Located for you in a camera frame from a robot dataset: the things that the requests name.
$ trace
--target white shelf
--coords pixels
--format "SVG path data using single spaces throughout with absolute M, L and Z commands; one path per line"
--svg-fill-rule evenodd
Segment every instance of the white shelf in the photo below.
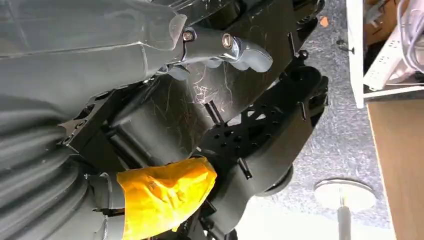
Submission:
M 411 0 L 409 9 L 420 9 L 424 12 L 424 0 Z M 346 0 L 347 29 L 350 66 L 350 84 L 358 108 L 364 107 L 364 99 L 391 94 L 424 90 L 424 86 L 386 86 L 386 82 L 402 61 L 402 46 L 399 26 L 396 26 L 383 48 L 364 76 L 364 6 L 362 0 Z M 374 92 L 364 93 L 364 85 Z

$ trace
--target metal screw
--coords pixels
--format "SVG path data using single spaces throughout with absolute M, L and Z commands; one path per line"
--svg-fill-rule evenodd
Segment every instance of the metal screw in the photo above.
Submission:
M 194 39 L 193 33 L 191 31 L 185 31 L 182 33 L 182 39 L 184 41 L 192 41 Z
M 234 43 L 234 39 L 230 34 L 225 33 L 222 36 L 222 45 L 224 46 L 224 48 L 231 49 L 233 47 L 233 43 Z
M 306 60 L 309 57 L 309 52 L 306 50 L 300 50 L 299 54 L 303 60 Z

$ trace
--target round metal base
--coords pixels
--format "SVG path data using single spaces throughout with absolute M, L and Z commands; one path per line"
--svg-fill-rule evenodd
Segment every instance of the round metal base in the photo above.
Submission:
M 315 197 L 326 208 L 347 206 L 354 212 L 369 209 L 376 203 L 376 196 L 369 186 L 346 179 L 319 182 L 315 186 Z

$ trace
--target black wheel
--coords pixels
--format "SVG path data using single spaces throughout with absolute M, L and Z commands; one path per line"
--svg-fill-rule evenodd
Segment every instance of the black wheel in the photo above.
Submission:
M 258 197 L 269 197 L 276 193 L 279 193 L 281 190 L 285 189 L 289 185 L 293 177 L 293 165 L 287 170 L 287 173 L 278 181 L 276 184 L 268 188 L 268 190 L 256 194 Z

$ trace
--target power strip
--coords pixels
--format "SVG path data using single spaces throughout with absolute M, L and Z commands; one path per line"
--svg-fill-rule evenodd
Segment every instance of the power strip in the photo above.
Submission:
M 424 12 L 424 0 L 410 1 L 411 6 L 408 9 L 419 9 Z M 363 77 L 363 84 L 368 85 L 371 90 L 382 90 L 400 61 L 403 61 L 401 34 L 397 25 Z

